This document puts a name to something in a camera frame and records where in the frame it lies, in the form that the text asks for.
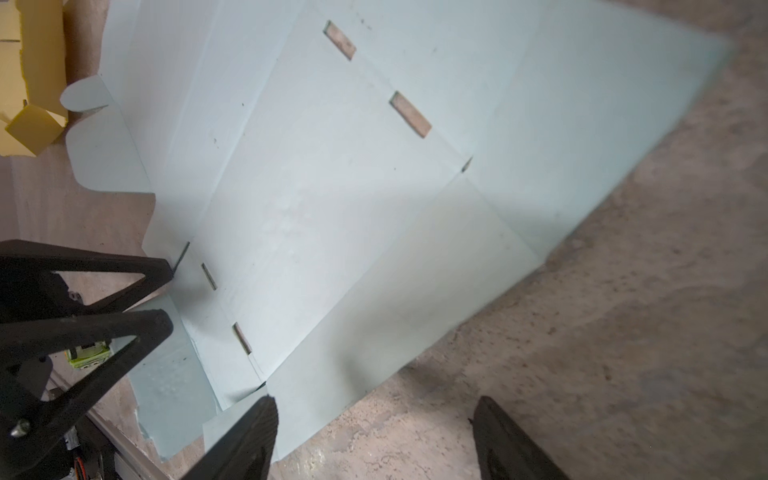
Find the bolt head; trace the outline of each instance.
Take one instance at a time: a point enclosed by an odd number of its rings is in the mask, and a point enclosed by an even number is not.
[[[16,422],[16,426],[11,429],[11,437],[14,439],[20,439],[29,433],[31,427],[32,425],[29,424],[29,420],[21,419]]]

